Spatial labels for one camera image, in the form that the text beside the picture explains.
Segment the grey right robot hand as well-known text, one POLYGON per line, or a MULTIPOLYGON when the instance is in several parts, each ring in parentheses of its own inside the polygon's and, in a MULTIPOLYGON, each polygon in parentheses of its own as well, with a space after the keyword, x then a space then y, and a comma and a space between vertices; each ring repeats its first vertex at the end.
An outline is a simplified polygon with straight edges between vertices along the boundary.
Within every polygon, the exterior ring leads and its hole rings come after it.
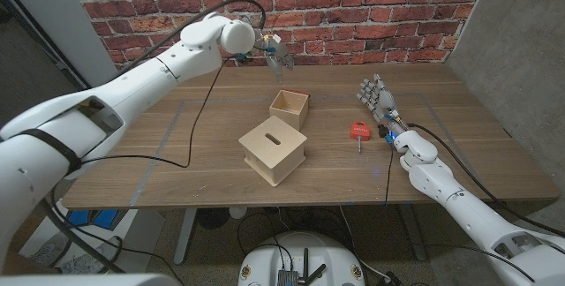
POLYGON ((408 125, 401 119, 396 109, 394 96, 387 89, 378 74, 373 79, 364 79, 360 83, 357 98, 369 109, 378 125, 381 138, 392 142, 397 136, 408 130, 408 125))

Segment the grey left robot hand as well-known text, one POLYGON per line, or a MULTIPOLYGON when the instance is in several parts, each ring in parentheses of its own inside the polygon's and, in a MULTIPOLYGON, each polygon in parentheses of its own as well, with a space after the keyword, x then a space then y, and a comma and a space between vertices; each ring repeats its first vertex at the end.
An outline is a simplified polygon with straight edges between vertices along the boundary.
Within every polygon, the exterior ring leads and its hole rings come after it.
POLYGON ((254 47, 265 54, 267 66, 275 74, 278 83, 283 82, 283 70, 292 71, 294 59, 278 34, 259 33, 254 47))

